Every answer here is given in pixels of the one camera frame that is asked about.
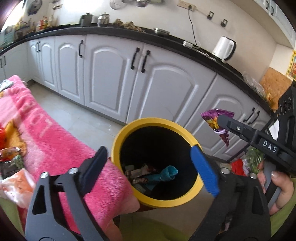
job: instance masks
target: tiled floor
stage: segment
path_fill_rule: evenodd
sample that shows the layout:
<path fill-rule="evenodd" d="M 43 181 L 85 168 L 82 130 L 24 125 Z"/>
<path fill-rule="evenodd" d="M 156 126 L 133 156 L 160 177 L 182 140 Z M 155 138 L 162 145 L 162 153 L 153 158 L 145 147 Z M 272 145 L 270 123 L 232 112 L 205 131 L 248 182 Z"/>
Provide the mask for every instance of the tiled floor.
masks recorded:
<path fill-rule="evenodd" d="M 38 84 L 30 90 L 41 107 L 77 139 L 97 150 L 101 145 L 111 152 L 121 125 L 90 112 Z"/>
<path fill-rule="evenodd" d="M 73 136 L 94 150 L 104 145 L 111 151 L 113 140 L 122 128 L 121 125 L 59 97 L 38 84 L 31 86 L 30 90 L 47 113 Z M 203 188 L 195 198 L 181 206 L 130 215 L 152 218 L 191 236 L 212 201 L 212 196 Z"/>

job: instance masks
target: screw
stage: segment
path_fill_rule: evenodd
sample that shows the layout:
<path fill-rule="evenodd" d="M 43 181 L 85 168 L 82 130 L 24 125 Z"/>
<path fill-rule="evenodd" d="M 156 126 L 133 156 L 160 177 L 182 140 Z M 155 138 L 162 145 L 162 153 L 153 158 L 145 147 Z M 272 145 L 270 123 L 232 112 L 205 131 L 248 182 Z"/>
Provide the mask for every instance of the screw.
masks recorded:
<path fill-rule="evenodd" d="M 71 169 L 68 171 L 69 174 L 75 174 L 75 173 L 77 173 L 77 172 L 78 172 L 78 168 L 77 168 L 77 167 L 73 167 L 73 168 L 71 168 Z"/>
<path fill-rule="evenodd" d="M 40 175 L 41 178 L 46 178 L 48 176 L 49 176 L 48 172 L 41 173 Z"/>
<path fill-rule="evenodd" d="M 250 173 L 250 178 L 257 179 L 257 175 L 255 173 Z"/>
<path fill-rule="evenodd" d="M 221 168 L 221 173 L 223 173 L 223 174 L 229 174 L 230 173 L 230 170 L 224 167 L 224 168 Z"/>

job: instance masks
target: trash bin rim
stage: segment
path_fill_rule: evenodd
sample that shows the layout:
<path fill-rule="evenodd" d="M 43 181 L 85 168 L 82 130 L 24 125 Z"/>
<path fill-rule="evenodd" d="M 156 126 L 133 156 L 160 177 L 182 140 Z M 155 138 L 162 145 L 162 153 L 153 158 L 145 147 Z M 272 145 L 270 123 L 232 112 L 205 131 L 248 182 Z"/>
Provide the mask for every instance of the trash bin rim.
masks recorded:
<path fill-rule="evenodd" d="M 120 149 L 123 142 L 131 133 L 133 133 L 134 131 L 140 128 L 147 127 L 147 126 L 159 126 L 159 127 L 164 127 L 169 130 L 172 130 L 177 134 L 179 134 L 180 136 L 182 136 L 189 143 L 189 145 L 191 146 L 199 145 L 199 147 L 201 148 L 198 141 L 194 138 L 194 136 L 189 131 L 187 131 L 182 126 L 170 120 L 165 120 L 165 119 L 155 118 L 155 117 L 138 119 L 124 126 L 119 131 L 119 133 L 117 134 L 113 142 L 112 151 L 111 151 L 111 160 L 120 169 L 122 173 L 124 172 L 120 164 Z M 200 175 L 198 174 L 193 187 L 183 196 L 173 200 L 157 200 L 140 193 L 133 186 L 132 186 L 132 189 L 133 189 L 133 194 L 139 200 L 140 203 L 149 207 L 159 208 L 159 207 L 175 207 L 175 206 L 182 205 L 190 201 L 191 199 L 193 199 L 200 192 L 202 187 L 203 187 L 203 182 L 200 178 Z"/>

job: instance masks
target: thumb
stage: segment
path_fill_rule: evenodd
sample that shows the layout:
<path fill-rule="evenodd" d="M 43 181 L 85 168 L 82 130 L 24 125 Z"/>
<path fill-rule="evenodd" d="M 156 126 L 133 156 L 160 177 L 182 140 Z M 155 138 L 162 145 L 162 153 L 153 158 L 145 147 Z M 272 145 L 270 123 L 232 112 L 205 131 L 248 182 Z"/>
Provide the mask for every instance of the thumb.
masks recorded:
<path fill-rule="evenodd" d="M 281 193 L 276 201 L 276 206 L 282 208 L 291 199 L 294 193 L 294 185 L 290 177 L 282 172 L 273 171 L 271 173 L 272 182 L 281 188 Z"/>

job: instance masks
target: white upper cabinet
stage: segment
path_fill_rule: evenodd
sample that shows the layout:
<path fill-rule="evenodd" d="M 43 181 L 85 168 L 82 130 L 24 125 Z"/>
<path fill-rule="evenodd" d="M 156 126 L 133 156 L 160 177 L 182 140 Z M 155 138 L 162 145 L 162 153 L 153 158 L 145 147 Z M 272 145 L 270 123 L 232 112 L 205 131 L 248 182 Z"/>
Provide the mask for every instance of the white upper cabinet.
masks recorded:
<path fill-rule="evenodd" d="M 54 51 L 59 93 L 82 105 L 85 39 L 86 36 L 56 36 Z"/>
<path fill-rule="evenodd" d="M 274 0 L 231 0 L 254 18 L 281 45 L 294 49 L 296 33 Z"/>
<path fill-rule="evenodd" d="M 283 11 L 279 8 L 279 6 L 273 0 L 270 1 L 271 18 L 278 24 L 278 26 L 284 32 L 290 42 L 292 44 L 295 44 L 296 33 L 291 23 L 289 22 Z"/>
<path fill-rule="evenodd" d="M 39 63 L 38 42 L 38 39 L 28 42 L 29 80 L 35 80 L 39 84 L 43 84 Z"/>
<path fill-rule="evenodd" d="M 8 50 L 2 56 L 2 64 L 4 64 L 5 75 L 10 78 L 18 75 L 23 81 L 28 81 L 28 57 L 27 43 L 22 43 L 11 50 Z"/>
<path fill-rule="evenodd" d="M 145 45 L 127 123 L 160 117 L 184 126 L 216 73 L 179 54 Z"/>
<path fill-rule="evenodd" d="M 228 159 L 226 155 L 223 155 L 226 151 L 225 143 L 209 127 L 207 122 L 201 117 L 201 113 L 215 108 L 228 110 L 235 113 L 235 120 L 248 124 L 255 118 L 257 107 L 258 105 L 248 95 L 223 77 L 217 75 L 203 101 L 185 125 L 185 128 L 194 135 L 206 154 L 221 159 Z M 232 148 L 238 151 L 240 148 L 234 145 L 239 140 L 238 136 L 232 133 L 229 133 L 229 136 L 229 149 Z"/>
<path fill-rule="evenodd" d="M 86 106 L 126 122 L 143 46 L 143 43 L 116 37 L 86 36 L 84 57 Z"/>
<path fill-rule="evenodd" d="M 37 46 L 43 85 L 57 92 L 58 88 L 55 73 L 54 41 L 54 36 L 41 38 L 39 39 Z"/>

